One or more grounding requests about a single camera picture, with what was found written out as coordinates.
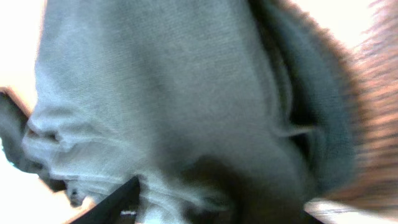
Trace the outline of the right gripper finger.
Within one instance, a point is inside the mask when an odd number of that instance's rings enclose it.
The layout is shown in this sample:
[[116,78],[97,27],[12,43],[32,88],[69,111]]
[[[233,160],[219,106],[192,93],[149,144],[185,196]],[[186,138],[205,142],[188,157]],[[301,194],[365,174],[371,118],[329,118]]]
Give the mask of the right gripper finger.
[[135,224],[139,193],[139,179],[133,177],[71,224]]

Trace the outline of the dark teal t-shirt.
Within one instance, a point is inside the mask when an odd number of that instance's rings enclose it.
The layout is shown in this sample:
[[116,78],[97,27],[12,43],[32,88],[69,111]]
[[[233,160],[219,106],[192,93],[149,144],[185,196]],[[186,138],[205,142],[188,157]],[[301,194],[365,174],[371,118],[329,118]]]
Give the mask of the dark teal t-shirt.
[[334,52],[275,1],[2,1],[7,159],[96,223],[307,223],[349,182]]

